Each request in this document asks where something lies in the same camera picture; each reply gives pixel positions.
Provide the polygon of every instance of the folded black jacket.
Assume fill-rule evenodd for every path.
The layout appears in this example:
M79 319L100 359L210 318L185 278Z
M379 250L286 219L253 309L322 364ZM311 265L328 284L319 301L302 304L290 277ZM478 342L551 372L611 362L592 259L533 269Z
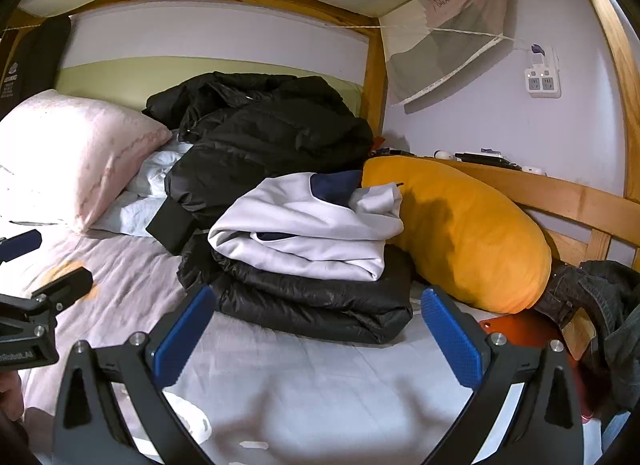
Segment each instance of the folded black jacket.
M210 228L264 178L362 168L370 127L324 79L208 73L150 97L145 113L194 142L168 173L167 201L147 228L181 249L183 286L211 285L227 315L323 339L384 343L411 319L412 264L395 248L373 283L256 270L213 252L202 234L182 249L189 236L179 231Z
M231 317L306 337L384 344L412 318L414 264L406 252L385 247L377 281L322 280L258 270L214 251L207 234L192 236L182 253L180 284L210 285L218 310Z

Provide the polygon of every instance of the finger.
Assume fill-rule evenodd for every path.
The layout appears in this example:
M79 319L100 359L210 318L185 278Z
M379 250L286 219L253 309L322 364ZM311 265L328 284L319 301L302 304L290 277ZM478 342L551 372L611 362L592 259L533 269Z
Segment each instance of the finger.
M20 389L20 375L16 371L0 373L0 393L6 393L11 389Z
M20 388L10 389L0 397L0 411L4 411L11 421L16 421L24 412L24 400Z

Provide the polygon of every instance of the wall socket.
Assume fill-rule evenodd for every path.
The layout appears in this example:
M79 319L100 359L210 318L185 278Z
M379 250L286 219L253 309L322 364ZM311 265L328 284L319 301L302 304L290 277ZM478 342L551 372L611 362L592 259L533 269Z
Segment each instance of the wall socket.
M524 71L525 88L532 97L558 98L561 95L559 63L553 47L532 45L531 68Z
M542 89L548 91L555 91L553 77L542 77Z

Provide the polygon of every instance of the blue gripper pad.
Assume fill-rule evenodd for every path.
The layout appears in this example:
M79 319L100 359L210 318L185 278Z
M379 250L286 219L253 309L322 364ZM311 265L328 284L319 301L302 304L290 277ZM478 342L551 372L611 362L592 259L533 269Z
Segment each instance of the blue gripper pad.
M204 286L174 322L153 353L151 368L157 387L167 387L178 381L217 304L213 290Z
M476 390L491 359L482 328L439 289L425 289L420 308L424 322L460 385Z
M42 235L37 230L18 234L0 243L0 263L7 263L16 257L33 252L42 245Z

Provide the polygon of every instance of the orange body pillow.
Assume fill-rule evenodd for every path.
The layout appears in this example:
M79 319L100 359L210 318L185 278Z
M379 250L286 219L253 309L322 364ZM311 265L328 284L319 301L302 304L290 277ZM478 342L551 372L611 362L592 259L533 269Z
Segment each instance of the orange body pillow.
M404 222L389 242L411 254L428 282L495 313L517 313L542 295L551 250L538 225L505 195L433 160L368 160L363 187L389 182L403 184Z

